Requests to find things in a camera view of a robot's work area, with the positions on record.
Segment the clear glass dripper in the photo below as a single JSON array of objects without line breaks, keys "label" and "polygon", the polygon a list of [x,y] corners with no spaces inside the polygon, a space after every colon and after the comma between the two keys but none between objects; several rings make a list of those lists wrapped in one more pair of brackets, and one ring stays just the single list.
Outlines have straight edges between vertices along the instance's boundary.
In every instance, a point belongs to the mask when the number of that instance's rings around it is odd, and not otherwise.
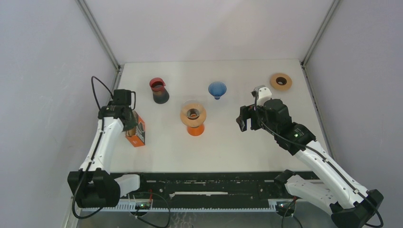
[{"label": "clear glass dripper", "polygon": [[182,104],[181,114],[189,120],[198,119],[204,112],[204,106],[197,100],[188,100]]}]

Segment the orange glass carafe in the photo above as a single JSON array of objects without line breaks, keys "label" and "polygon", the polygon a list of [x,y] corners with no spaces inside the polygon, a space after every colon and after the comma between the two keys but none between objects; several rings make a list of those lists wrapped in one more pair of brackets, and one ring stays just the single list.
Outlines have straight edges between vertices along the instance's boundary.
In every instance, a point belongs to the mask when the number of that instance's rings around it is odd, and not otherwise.
[{"label": "orange glass carafe", "polygon": [[187,120],[187,131],[192,136],[200,136],[204,132],[204,122],[206,120],[206,114],[203,113],[198,119],[196,120]]}]

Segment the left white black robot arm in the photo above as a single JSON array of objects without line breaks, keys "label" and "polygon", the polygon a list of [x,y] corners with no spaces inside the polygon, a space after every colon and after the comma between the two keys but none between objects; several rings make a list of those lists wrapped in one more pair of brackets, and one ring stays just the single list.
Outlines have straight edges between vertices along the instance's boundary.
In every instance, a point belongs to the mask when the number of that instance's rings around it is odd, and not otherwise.
[{"label": "left white black robot arm", "polygon": [[80,208],[115,207],[121,197],[132,193],[137,198],[147,195],[149,186],[138,174],[114,178],[110,164],[115,145],[122,133],[135,128],[136,93],[126,89],[114,91],[112,100],[98,111],[97,132],[79,170],[67,177],[74,203]]}]

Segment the orange coffee filter box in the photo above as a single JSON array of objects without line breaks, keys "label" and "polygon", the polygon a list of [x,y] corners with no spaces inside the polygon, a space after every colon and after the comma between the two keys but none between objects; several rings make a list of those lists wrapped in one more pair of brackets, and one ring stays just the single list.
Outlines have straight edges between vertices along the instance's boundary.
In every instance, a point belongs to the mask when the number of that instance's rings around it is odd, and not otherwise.
[{"label": "orange coffee filter box", "polygon": [[133,111],[134,120],[136,121],[136,136],[133,137],[126,137],[125,138],[131,143],[134,147],[141,147],[145,146],[145,122],[143,119],[138,115],[136,111]]}]

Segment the wooden dripper ring holder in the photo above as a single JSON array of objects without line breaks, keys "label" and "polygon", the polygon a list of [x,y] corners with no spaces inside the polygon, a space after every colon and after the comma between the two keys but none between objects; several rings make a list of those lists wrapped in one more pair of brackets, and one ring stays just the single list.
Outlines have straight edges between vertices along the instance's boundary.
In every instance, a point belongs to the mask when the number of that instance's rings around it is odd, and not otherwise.
[{"label": "wooden dripper ring holder", "polygon": [[199,127],[204,124],[206,118],[207,112],[201,103],[188,103],[181,108],[180,119],[188,127]]}]

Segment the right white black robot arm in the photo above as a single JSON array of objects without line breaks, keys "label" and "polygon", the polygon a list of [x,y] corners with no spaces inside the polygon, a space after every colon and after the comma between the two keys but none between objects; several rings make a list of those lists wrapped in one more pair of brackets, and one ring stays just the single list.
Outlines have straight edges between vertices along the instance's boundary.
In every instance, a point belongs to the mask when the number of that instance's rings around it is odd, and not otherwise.
[{"label": "right white black robot arm", "polygon": [[304,180],[291,170],[275,178],[275,193],[282,198],[292,195],[304,199],[330,215],[338,228],[374,227],[373,216],[384,226],[379,207],[384,199],[377,190],[368,190],[344,171],[323,149],[315,135],[304,125],[292,121],[288,107],[280,99],[269,99],[240,107],[236,119],[242,132],[251,120],[251,129],[262,129],[273,135],[282,149],[308,166],[326,185],[321,188]]}]

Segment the brown paper coffee filter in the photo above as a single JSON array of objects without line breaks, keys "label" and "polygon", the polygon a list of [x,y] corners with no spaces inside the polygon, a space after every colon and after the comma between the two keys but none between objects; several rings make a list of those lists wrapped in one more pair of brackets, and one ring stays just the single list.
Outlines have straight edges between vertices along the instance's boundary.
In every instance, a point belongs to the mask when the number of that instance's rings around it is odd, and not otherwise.
[{"label": "brown paper coffee filter", "polygon": [[133,137],[136,136],[136,127],[134,127],[133,129],[130,129],[128,131],[126,131],[126,137]]}]

